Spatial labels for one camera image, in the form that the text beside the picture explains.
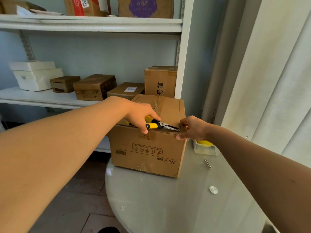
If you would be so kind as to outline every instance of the barcode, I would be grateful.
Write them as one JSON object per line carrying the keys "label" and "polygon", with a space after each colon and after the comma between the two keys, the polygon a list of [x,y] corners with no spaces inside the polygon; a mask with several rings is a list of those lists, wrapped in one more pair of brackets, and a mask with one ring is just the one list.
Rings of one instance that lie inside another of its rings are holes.
{"label": "barcode", "polygon": [[123,150],[116,150],[116,153],[117,153],[117,154],[123,154],[123,155],[126,155],[126,152],[125,152],[125,151],[123,151]]}

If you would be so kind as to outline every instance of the tile floor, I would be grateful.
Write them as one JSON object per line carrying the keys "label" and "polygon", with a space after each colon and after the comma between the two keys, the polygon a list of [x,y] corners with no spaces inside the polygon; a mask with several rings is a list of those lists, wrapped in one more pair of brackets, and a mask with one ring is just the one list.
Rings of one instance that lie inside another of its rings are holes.
{"label": "tile floor", "polygon": [[108,226],[127,233],[114,216],[106,196],[105,170],[109,157],[106,153],[95,156],[93,153],[28,233],[97,233]]}

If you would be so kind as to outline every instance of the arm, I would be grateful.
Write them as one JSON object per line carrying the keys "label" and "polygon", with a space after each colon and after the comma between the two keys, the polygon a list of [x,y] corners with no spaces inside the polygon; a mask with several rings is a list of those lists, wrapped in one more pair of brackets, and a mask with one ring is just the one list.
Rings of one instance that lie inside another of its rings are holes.
{"label": "arm", "polygon": [[282,233],[311,229],[311,169],[194,116],[176,139],[207,140],[220,150],[263,212]]}
{"label": "arm", "polygon": [[119,97],[0,133],[0,232],[27,232],[123,117],[146,133],[148,104]]}

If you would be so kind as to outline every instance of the clear plastic box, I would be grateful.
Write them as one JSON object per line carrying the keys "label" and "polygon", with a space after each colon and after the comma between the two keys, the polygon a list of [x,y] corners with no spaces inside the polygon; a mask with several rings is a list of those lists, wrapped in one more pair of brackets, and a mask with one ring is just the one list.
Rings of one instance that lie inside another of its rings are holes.
{"label": "clear plastic box", "polygon": [[215,145],[213,145],[212,143],[208,141],[199,141],[199,143],[196,140],[192,141],[195,153],[217,156],[217,153],[215,152]]}

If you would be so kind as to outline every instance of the white label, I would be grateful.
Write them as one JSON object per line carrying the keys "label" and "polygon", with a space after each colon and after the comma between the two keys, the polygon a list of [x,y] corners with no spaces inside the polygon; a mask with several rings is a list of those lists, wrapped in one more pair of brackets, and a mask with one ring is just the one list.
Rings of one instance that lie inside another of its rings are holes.
{"label": "white label", "polygon": [[134,92],[137,87],[128,87],[125,89],[125,92]]}
{"label": "white label", "polygon": [[89,2],[87,0],[81,0],[81,4],[83,8],[89,7]]}
{"label": "white label", "polygon": [[98,4],[101,11],[109,13],[107,0],[98,0]]}

